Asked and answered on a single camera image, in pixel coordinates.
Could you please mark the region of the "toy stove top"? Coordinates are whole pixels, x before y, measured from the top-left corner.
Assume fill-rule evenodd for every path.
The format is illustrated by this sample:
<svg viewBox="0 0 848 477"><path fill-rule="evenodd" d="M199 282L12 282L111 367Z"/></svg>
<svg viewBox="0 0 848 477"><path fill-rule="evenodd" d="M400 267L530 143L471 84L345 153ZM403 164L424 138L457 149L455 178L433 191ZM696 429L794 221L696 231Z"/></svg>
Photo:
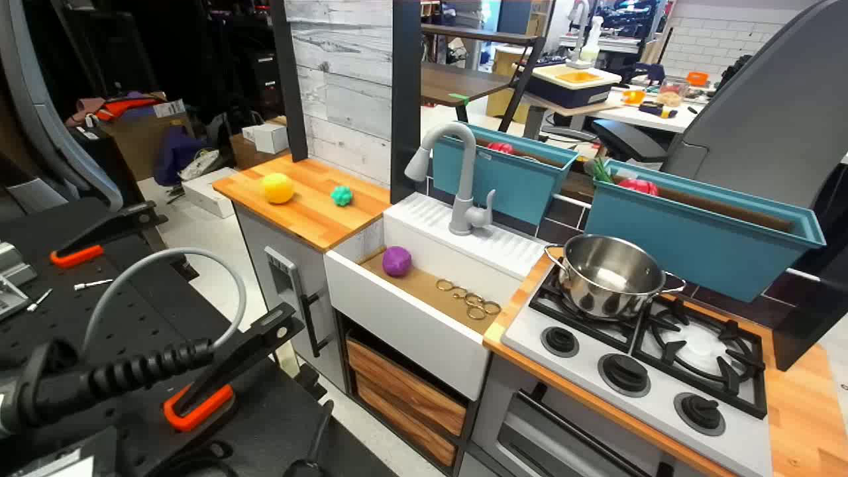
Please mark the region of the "toy stove top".
<svg viewBox="0 0 848 477"><path fill-rule="evenodd" d="M737 320L681 298L653 298L637 317L594 317L547 269L502 345L730 473L771 473L762 345Z"/></svg>

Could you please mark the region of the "toy oven door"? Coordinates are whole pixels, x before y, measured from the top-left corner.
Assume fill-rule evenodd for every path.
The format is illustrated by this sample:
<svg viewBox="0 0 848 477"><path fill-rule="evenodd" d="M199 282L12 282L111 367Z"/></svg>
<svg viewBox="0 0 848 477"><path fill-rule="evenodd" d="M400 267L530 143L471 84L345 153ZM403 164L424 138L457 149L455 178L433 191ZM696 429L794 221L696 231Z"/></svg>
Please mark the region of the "toy oven door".
<svg viewBox="0 0 848 477"><path fill-rule="evenodd" d="M502 358L486 366L464 469L484 477L701 477Z"/></svg>

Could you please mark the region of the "orange-handled clamp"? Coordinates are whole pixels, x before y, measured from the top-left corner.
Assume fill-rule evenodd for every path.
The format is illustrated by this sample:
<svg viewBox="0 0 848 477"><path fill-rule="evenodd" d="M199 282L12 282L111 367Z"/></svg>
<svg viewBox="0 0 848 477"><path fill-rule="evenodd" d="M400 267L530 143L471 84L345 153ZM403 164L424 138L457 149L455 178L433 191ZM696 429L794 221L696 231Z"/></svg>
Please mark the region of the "orange-handled clamp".
<svg viewBox="0 0 848 477"><path fill-rule="evenodd" d="M62 245L52 248L48 260L61 267L76 267L93 263L105 255L105 244L111 237L122 237L127 233L137 233L142 227L153 227L160 221L160 214L151 202L133 204L117 211L107 211L98 221L88 224L82 233L68 237Z"/></svg>
<svg viewBox="0 0 848 477"><path fill-rule="evenodd" d="M290 304L274 304L257 317L243 342L213 358L190 384L160 402L175 431L194 431L236 399L236 378L301 330Z"/></svg>

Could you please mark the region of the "stainless steel pot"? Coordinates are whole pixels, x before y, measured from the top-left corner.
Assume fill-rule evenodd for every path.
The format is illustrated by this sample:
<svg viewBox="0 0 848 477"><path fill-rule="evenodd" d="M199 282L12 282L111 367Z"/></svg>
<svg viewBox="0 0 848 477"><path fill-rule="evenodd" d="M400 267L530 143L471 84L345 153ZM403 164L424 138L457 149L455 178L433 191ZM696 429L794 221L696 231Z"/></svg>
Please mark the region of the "stainless steel pot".
<svg viewBox="0 0 848 477"><path fill-rule="evenodd" d="M618 236L566 237L557 267L566 302L596 320L635 317L661 292L685 288L681 274Z"/></svg>

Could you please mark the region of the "left teal planter box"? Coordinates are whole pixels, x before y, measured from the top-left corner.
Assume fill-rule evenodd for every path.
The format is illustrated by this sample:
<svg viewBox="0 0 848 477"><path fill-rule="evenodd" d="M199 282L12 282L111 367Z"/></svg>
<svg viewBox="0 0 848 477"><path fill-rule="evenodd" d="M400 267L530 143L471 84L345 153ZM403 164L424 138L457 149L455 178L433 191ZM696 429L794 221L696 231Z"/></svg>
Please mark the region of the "left teal planter box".
<svg viewBox="0 0 848 477"><path fill-rule="evenodd" d="M486 191L496 191L493 214L538 224L550 195L566 178L575 153L530 138L496 133L467 123L477 138L475 159L475 204L482 206ZM460 172L460 139L441 134L432 153L432 182L437 191L455 195Z"/></svg>

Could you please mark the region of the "green toy grape bunch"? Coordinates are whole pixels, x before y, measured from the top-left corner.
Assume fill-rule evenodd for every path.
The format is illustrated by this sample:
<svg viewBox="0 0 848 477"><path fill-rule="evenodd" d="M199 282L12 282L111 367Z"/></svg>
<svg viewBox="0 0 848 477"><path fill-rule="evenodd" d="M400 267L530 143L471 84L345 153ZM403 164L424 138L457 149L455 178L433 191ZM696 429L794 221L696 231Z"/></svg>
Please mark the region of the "green toy grape bunch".
<svg viewBox="0 0 848 477"><path fill-rule="evenodd" d="M355 199L353 187L349 184L334 184L330 187L330 202L334 206L349 206Z"/></svg>

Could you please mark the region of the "purple plush ball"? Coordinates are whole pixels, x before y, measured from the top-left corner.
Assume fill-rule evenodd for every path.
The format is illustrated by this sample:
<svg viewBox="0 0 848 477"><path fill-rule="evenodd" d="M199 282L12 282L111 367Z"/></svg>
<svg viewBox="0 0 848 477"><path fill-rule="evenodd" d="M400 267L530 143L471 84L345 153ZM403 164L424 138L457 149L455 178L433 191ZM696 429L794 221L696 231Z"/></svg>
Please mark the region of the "purple plush ball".
<svg viewBox="0 0 848 477"><path fill-rule="evenodd" d="M390 245L380 257L380 269L392 277L403 277L410 272L410 252L403 245Z"/></svg>

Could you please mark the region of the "far orange-handled clamp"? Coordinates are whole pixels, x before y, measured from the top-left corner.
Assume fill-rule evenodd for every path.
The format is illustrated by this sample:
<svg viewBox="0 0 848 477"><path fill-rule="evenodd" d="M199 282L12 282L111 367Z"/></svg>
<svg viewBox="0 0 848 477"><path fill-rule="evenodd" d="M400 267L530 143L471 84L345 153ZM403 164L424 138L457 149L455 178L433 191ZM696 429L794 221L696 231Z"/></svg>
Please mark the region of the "far orange-handled clamp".
<svg viewBox="0 0 848 477"><path fill-rule="evenodd" d="M151 202L133 204L117 211L107 211L98 221L88 224L82 233L68 237L62 245L52 248L48 260L61 267L76 267L93 263L105 255L105 244L111 237L122 237L127 233L137 233L142 227L153 227L160 221L160 214Z"/></svg>

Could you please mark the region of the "right teal planter box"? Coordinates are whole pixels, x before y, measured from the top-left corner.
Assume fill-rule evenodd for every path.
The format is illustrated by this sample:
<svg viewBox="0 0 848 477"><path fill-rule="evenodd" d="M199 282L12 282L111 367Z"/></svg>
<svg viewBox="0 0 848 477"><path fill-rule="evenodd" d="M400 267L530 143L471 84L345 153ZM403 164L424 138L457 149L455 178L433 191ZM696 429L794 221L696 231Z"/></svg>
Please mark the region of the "right teal planter box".
<svg viewBox="0 0 848 477"><path fill-rule="evenodd" d="M594 182L584 231L647 248L664 269L753 302L806 252L826 245L818 216L794 204L607 161Z"/></svg>

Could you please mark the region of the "white toy sink basin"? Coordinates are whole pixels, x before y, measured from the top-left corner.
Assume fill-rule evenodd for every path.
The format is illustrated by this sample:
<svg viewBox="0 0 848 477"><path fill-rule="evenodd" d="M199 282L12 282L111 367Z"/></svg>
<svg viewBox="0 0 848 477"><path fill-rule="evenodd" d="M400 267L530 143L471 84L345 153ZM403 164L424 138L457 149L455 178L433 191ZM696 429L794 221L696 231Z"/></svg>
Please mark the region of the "white toy sink basin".
<svg viewBox="0 0 848 477"><path fill-rule="evenodd" d="M384 345L475 399L484 329L508 304L545 244L497 224L447 231L451 206L410 192L325 257L330 304ZM390 245L410 252L410 272L380 269Z"/></svg>

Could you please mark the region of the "near orange-handled clamp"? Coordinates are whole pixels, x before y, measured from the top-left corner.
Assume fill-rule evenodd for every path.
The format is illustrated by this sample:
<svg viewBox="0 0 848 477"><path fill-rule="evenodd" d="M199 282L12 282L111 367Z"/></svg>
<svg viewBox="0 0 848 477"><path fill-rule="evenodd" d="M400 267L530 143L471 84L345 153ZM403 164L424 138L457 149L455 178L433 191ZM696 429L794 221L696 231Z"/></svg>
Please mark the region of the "near orange-handled clamp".
<svg viewBox="0 0 848 477"><path fill-rule="evenodd" d="M274 304L257 317L243 342L213 358L190 384L160 402L175 431L194 431L236 399L236 378L301 330L290 304Z"/></svg>

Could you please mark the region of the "cardboard box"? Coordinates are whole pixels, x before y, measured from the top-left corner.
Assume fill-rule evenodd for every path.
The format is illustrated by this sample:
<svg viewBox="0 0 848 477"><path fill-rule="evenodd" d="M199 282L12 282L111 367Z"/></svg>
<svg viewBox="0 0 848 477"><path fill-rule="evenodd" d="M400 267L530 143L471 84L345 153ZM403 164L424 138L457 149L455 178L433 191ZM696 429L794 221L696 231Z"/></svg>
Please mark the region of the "cardboard box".
<svg viewBox="0 0 848 477"><path fill-rule="evenodd" d="M183 100L163 100L145 108L129 108L104 130L117 139L125 164L134 179L153 175L157 153L170 127L186 127L187 111Z"/></svg>

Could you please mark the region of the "grey office chair back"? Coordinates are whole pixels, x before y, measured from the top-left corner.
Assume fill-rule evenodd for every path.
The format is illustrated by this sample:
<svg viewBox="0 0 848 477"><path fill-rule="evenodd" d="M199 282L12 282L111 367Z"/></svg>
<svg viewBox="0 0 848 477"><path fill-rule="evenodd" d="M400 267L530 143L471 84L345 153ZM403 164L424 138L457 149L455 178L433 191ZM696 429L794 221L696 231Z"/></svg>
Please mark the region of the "grey office chair back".
<svg viewBox="0 0 848 477"><path fill-rule="evenodd" d="M673 143L664 170L800 206L846 204L848 0L782 27Z"/></svg>

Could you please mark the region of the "yellow-orange round plushie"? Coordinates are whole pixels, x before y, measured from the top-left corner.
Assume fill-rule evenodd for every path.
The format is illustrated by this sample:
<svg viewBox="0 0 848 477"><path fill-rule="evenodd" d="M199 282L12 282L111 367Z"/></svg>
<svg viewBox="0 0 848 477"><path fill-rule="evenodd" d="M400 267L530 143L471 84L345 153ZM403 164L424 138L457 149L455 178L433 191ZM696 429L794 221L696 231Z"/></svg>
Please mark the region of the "yellow-orange round plushie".
<svg viewBox="0 0 848 477"><path fill-rule="evenodd" d="M259 179L268 204L288 204L294 199L294 179L282 172L270 172Z"/></svg>

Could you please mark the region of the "wooden drawer front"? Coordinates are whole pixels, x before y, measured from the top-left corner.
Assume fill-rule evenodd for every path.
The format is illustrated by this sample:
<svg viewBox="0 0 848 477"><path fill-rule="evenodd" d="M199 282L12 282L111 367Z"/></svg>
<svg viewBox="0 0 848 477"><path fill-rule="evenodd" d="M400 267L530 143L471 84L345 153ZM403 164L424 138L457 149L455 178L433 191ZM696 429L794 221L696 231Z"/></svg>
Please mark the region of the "wooden drawer front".
<svg viewBox="0 0 848 477"><path fill-rule="evenodd" d="M425 459L451 469L468 404L380 350L349 339L355 395Z"/></svg>

